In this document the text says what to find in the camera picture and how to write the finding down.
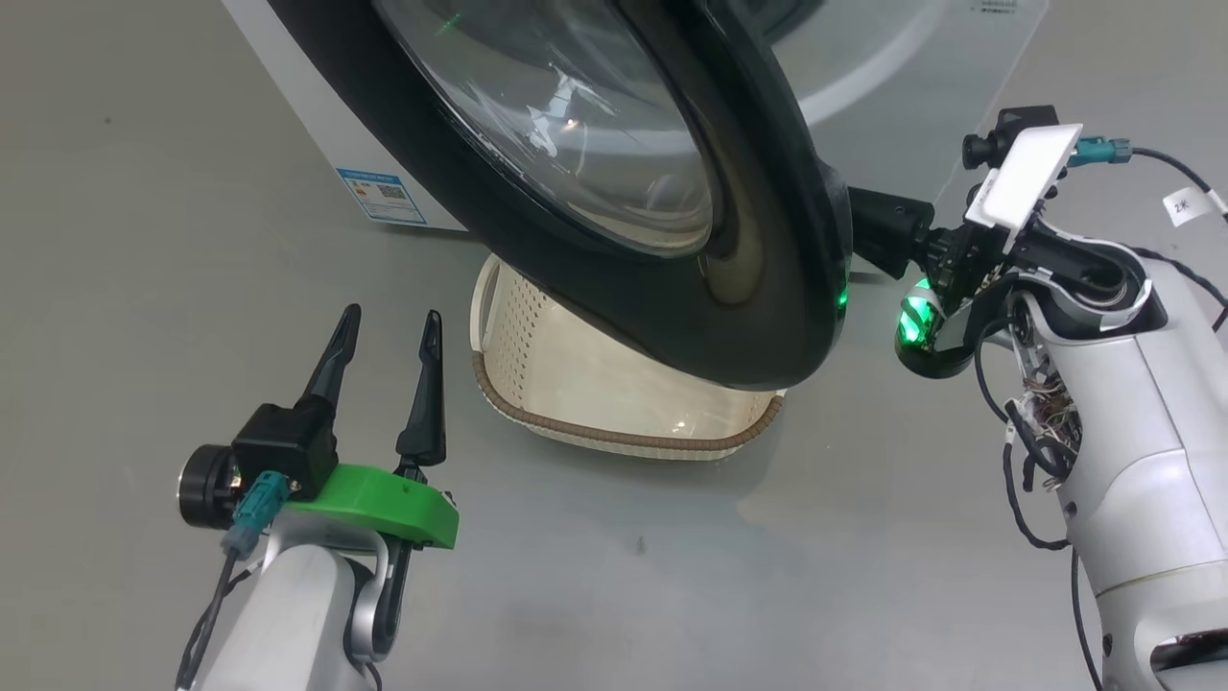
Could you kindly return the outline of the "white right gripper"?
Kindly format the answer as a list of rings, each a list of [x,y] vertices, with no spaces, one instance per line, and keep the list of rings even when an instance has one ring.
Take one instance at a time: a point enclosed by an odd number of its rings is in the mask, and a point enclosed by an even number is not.
[[[1082,131],[1082,124],[1022,130],[1000,167],[989,171],[957,228],[930,233],[931,203],[851,187],[853,254],[890,279],[904,279],[923,241],[920,266],[935,293],[943,299],[973,297],[1020,245],[1038,203],[1074,153]]]

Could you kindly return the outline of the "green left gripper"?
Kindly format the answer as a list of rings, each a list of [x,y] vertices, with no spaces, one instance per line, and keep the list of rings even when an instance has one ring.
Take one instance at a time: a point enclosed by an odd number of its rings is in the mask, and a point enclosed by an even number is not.
[[[341,398],[343,373],[357,349],[362,318],[359,303],[343,309],[302,401],[319,398],[335,410]],[[438,466],[447,458],[443,324],[438,311],[427,312],[418,362],[420,372],[411,414],[395,439],[398,469]],[[460,527],[460,513],[451,493],[377,466],[335,466],[316,498],[289,500],[286,509],[445,550],[456,547]]]

